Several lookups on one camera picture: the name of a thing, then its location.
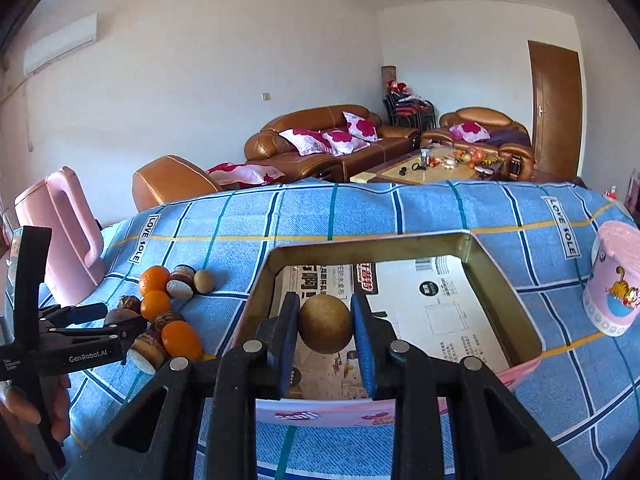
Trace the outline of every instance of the black chair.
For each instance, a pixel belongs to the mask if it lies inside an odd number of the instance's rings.
[[[396,113],[405,111],[413,111],[417,116],[417,128],[420,131],[432,130],[436,127],[436,115],[433,104],[429,101],[418,101],[410,99],[400,102],[400,99],[408,97],[406,94],[398,92],[387,93]]]
[[[385,105],[389,124],[391,124],[392,126],[406,126],[408,128],[420,129],[420,119],[417,114],[413,112],[407,112],[405,110],[396,110],[389,95],[386,95],[382,99],[382,103]]]

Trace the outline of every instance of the orange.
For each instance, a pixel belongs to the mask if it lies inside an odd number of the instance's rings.
[[[150,290],[162,290],[166,292],[166,284],[169,281],[170,274],[169,270],[165,269],[162,265],[154,265],[145,270],[138,282],[138,288],[140,289],[142,297],[144,298]]]
[[[197,361],[202,345],[196,331],[185,321],[174,321],[162,329],[162,344],[171,357],[186,357]]]
[[[171,298],[162,290],[150,290],[142,299],[140,314],[153,323],[156,316],[171,310]]]

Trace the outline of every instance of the purple blanket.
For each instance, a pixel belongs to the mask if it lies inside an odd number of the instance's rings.
[[[495,146],[496,148],[500,148],[503,144],[509,143],[519,144],[521,146],[526,146],[527,148],[531,147],[531,139],[529,139],[529,136],[526,133],[511,128],[495,130],[491,133],[490,139],[483,140],[482,142],[489,146]]]

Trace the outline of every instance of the pink cup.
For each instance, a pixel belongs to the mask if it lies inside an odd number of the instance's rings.
[[[582,295],[584,310],[598,330],[619,336],[640,310],[640,231],[609,221],[598,230],[593,275]]]

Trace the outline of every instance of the brown leather sofa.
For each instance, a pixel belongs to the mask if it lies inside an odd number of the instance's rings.
[[[329,130],[347,126],[342,112],[349,112],[367,118],[376,125],[379,142],[372,142],[367,148],[349,155],[338,157],[317,153],[300,156],[295,146],[279,135],[292,128],[307,130]],[[252,164],[269,164],[285,174],[285,182],[295,182],[308,176],[321,176],[323,173],[342,173],[340,180],[348,182],[352,175],[373,168],[383,162],[396,158],[417,148],[420,131],[416,128],[384,126],[380,117],[363,106],[335,105],[322,108],[299,110],[275,118],[250,137],[244,145],[244,155]]]
[[[489,133],[503,128],[510,128],[529,134],[523,124],[514,121],[498,110],[483,107],[460,108],[455,112],[444,114],[440,118],[440,128],[423,132],[420,136],[420,145],[426,146],[431,142],[439,142],[446,146],[453,146],[463,150],[468,149],[471,144],[463,140],[455,141],[451,133],[449,133],[450,127],[467,121],[480,124]],[[495,148],[482,142],[474,142],[473,145],[504,159],[501,179],[532,180],[533,168],[536,163],[532,148],[521,146],[520,144],[503,144],[500,148]]]
[[[219,191],[204,171],[177,155],[161,156],[137,170],[131,188],[138,211]]]

